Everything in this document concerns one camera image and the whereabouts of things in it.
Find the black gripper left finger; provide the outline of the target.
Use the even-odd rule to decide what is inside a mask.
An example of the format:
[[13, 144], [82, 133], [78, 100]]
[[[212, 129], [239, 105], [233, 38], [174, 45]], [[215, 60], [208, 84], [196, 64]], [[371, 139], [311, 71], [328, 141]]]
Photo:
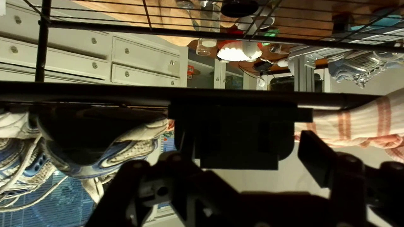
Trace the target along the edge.
[[189, 205], [194, 192], [190, 177], [201, 171], [181, 157], [123, 163], [84, 227], [143, 227], [151, 209], [167, 201], [184, 227], [194, 227], [195, 211]]

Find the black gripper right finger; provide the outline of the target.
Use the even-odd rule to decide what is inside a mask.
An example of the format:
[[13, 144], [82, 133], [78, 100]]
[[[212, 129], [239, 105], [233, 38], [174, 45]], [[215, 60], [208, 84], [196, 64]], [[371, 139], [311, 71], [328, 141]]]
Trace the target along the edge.
[[329, 189], [335, 227], [369, 227], [366, 207], [392, 227], [404, 227], [404, 163], [377, 167], [354, 154], [334, 151], [313, 131], [301, 131], [297, 157], [320, 187]]

